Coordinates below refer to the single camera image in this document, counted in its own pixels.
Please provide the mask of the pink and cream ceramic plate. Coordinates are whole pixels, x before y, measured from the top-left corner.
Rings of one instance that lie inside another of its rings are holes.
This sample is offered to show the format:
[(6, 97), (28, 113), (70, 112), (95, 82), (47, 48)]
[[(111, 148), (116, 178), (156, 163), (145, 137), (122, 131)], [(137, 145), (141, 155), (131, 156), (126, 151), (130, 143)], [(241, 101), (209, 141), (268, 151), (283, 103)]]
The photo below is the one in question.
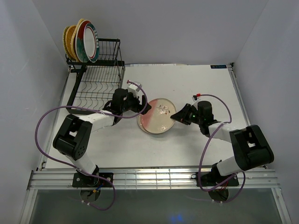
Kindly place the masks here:
[(171, 129), (175, 120), (171, 115), (177, 112), (175, 105), (166, 98), (156, 98), (149, 102), (151, 109), (141, 114), (141, 123), (150, 134), (162, 134)]

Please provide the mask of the white plate with green rim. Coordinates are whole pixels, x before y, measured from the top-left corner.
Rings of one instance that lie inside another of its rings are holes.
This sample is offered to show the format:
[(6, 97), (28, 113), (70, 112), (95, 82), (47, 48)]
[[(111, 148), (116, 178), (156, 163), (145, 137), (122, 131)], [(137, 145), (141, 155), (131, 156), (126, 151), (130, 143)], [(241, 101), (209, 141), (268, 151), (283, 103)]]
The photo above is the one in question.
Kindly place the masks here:
[(100, 52), (99, 41), (97, 31), (90, 22), (86, 24), (84, 29), (84, 48), (89, 61), (96, 62)]

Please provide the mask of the green-rimmed round bamboo plate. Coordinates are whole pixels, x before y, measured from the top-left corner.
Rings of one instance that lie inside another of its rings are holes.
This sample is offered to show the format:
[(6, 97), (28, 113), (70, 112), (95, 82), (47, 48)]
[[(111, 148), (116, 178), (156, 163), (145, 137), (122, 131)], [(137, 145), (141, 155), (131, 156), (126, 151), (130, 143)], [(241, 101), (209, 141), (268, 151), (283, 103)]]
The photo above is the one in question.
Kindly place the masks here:
[(64, 50), (65, 50), (65, 53), (67, 54), (68, 53), (68, 50), (67, 50), (67, 46), (66, 46), (66, 32), (68, 30), (69, 26), (67, 26), (65, 29), (64, 29), (64, 32), (63, 32), (63, 46), (64, 46)]

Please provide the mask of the red and teal floral plate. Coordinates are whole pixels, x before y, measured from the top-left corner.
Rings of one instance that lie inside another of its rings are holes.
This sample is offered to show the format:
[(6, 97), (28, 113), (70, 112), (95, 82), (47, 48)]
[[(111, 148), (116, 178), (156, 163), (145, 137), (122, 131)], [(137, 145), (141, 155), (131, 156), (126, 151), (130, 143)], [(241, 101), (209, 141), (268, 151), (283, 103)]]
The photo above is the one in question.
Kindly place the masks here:
[(75, 50), (79, 62), (86, 63), (89, 61), (84, 47), (84, 32), (85, 26), (89, 23), (89, 20), (83, 20), (79, 23), (76, 35), (75, 35)]

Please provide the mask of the orange square woven tray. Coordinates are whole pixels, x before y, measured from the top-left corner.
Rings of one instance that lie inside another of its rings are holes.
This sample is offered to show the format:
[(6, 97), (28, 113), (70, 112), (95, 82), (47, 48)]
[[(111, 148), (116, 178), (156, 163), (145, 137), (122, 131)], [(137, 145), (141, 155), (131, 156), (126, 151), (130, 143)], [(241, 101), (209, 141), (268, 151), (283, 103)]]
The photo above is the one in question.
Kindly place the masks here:
[(78, 21), (78, 23), (77, 23), (77, 25), (76, 25), (76, 28), (75, 28), (75, 31), (74, 31), (73, 36), (72, 36), (72, 41), (71, 41), (71, 51), (72, 51), (72, 53), (73, 53), (73, 55), (74, 55), (74, 57), (75, 57), (75, 61), (76, 61), (76, 62), (79, 62), (79, 60), (78, 60), (78, 57), (77, 57), (77, 54), (76, 54), (76, 50), (75, 50), (75, 35), (76, 35), (76, 31), (77, 31), (77, 28), (78, 28), (79, 23), (80, 23), (81, 21), (83, 21), (83, 20), (84, 20), (84, 19), (80, 19), (80, 20)]

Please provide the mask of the orange round woven plate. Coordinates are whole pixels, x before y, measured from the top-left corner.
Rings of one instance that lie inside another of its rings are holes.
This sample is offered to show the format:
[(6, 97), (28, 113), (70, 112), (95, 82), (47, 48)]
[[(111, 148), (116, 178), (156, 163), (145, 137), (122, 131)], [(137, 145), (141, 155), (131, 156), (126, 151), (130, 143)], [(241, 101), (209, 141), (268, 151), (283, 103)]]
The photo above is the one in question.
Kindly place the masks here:
[(75, 31), (75, 28), (76, 28), (75, 25), (69, 26), (66, 30), (65, 38), (64, 38), (67, 52), (69, 54), (69, 58), (72, 58), (72, 60), (75, 60), (75, 57), (71, 51), (71, 41), (72, 41), (72, 36)]

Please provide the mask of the blue and cream ceramic plate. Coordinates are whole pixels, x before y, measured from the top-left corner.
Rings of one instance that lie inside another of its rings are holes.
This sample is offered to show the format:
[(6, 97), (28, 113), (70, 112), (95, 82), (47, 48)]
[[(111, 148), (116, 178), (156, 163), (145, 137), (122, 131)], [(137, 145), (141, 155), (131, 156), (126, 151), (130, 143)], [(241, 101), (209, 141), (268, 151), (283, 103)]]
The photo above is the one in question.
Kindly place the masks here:
[(142, 130), (142, 131), (144, 131), (145, 133), (147, 133), (147, 134), (150, 134), (147, 130), (145, 130), (144, 129), (144, 127), (142, 126), (142, 123), (141, 123), (141, 114), (139, 114), (138, 116), (137, 116), (137, 124), (138, 124), (138, 126), (140, 127), (140, 129)]

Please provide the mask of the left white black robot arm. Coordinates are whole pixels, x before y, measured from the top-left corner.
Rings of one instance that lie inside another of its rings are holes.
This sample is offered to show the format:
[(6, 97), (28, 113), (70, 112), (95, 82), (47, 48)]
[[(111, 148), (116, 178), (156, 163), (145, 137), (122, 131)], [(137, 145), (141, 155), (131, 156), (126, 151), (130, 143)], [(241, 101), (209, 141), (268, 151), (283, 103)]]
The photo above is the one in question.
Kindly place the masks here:
[(114, 91), (112, 99), (102, 110), (83, 116), (67, 115), (54, 138), (53, 147), (84, 174), (83, 181), (88, 186), (95, 186), (99, 182), (99, 175), (95, 172), (98, 167), (86, 152), (91, 133), (114, 126), (121, 119), (130, 119), (123, 116), (125, 112), (132, 111), (138, 116), (145, 115), (151, 109), (145, 93), (139, 99), (138, 93), (144, 92), (142, 85), (130, 80), (127, 83), (126, 89)]

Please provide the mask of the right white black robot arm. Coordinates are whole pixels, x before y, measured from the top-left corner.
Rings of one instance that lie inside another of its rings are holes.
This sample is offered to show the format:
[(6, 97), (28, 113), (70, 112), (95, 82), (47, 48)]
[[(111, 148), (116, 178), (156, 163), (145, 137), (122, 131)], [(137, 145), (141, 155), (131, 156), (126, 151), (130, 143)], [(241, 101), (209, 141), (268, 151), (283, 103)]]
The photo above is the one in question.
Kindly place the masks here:
[(234, 155), (213, 164), (211, 171), (206, 174), (196, 172), (194, 179), (198, 187), (211, 186), (215, 189), (223, 185), (236, 186), (239, 172), (274, 162), (274, 153), (258, 125), (237, 129), (231, 126), (232, 118), (220, 122), (214, 118), (212, 104), (200, 100), (200, 97), (201, 94), (194, 95), (194, 104), (186, 104), (171, 115), (171, 119), (185, 125), (197, 124), (209, 142), (219, 139), (231, 143)]

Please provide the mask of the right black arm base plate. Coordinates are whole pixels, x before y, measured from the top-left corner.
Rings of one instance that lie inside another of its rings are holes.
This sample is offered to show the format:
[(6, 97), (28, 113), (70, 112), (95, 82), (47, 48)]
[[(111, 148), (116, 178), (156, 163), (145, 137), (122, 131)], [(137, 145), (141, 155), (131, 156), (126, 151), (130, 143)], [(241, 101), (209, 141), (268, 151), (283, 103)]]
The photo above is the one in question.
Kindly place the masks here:
[[(199, 187), (198, 174), (199, 174), (198, 172), (195, 172), (194, 174), (191, 175), (191, 180), (196, 181), (197, 187)], [(202, 187), (216, 186), (217, 184), (220, 184), (221, 182), (223, 182), (230, 176), (231, 175), (214, 177), (212, 174), (210, 174), (210, 172), (203, 172), (203, 173), (201, 173), (201, 176), (200, 176), (201, 186)], [(237, 187), (237, 186), (239, 186), (238, 178), (232, 177), (230, 180), (226, 181), (221, 186)]]

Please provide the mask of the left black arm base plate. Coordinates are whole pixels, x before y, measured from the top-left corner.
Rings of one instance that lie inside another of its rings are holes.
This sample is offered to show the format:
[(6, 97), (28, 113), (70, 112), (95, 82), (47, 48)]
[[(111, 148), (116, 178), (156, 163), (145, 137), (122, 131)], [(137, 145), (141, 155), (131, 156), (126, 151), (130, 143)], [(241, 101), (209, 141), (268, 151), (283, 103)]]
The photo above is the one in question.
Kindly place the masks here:
[(72, 187), (74, 188), (97, 188), (111, 187), (111, 184), (103, 179), (94, 178), (82, 173), (75, 173), (72, 180)]

